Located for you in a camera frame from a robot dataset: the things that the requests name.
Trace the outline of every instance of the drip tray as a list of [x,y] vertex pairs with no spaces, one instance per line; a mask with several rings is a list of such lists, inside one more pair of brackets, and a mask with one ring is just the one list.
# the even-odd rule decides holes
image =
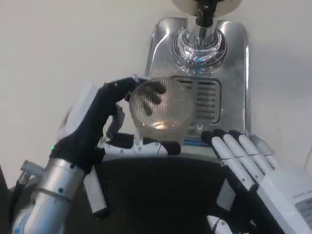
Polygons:
[[220,120],[221,85],[209,78],[173,77],[192,93],[195,102],[193,120],[188,131],[190,137],[200,137],[208,125]]

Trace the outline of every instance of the transparent cup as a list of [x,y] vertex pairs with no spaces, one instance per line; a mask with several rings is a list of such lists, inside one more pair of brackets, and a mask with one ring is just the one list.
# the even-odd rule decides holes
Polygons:
[[183,144],[194,101],[181,83],[171,78],[149,80],[131,94],[129,107],[140,137]]

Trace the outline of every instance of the robotic hand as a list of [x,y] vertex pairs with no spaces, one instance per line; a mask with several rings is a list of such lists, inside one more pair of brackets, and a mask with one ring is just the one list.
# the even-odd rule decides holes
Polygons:
[[[83,183],[95,164],[101,163],[105,154],[113,152],[132,152],[134,141],[111,140],[105,147],[97,147],[103,136],[103,126],[110,115],[119,108],[116,103],[132,92],[145,79],[137,76],[104,84],[101,88],[88,85],[66,115],[58,133],[58,140],[51,149],[50,160],[43,170],[41,167],[25,162],[23,173],[13,191],[11,203],[11,223],[14,204],[31,175],[40,178],[34,191],[31,204],[23,209],[12,224],[12,233],[19,234],[59,234],[63,232],[63,222],[69,211],[70,202],[78,187]],[[153,92],[163,93],[161,85],[151,87]],[[109,131],[121,126],[118,119],[113,121]],[[140,148],[145,154],[179,154],[180,145],[175,142],[155,142],[143,139]]]
[[[201,137],[222,160],[229,185],[243,201],[244,227],[251,220],[256,225],[245,232],[312,234],[312,179],[305,170],[283,167],[257,136],[214,130]],[[231,222],[212,216],[207,219],[217,234],[242,233]]]

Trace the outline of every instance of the black counter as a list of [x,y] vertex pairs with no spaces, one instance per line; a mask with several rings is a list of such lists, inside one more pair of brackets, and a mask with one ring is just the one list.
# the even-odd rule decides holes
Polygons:
[[[219,163],[182,158],[117,160],[101,166],[113,214],[96,220],[83,188],[66,219],[66,234],[206,234],[224,181]],[[28,187],[17,208],[29,203]]]
[[0,166],[0,233],[8,230],[8,201],[10,192],[6,186]]

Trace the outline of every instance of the stainless steel machine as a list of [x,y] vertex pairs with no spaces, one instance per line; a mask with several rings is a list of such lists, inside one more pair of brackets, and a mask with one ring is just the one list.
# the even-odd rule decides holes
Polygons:
[[240,1],[218,2],[176,0],[191,15],[164,18],[153,31],[146,75],[178,80],[195,100],[186,144],[201,144],[200,134],[206,130],[250,129],[247,32],[239,22],[214,19],[224,6],[233,8]]

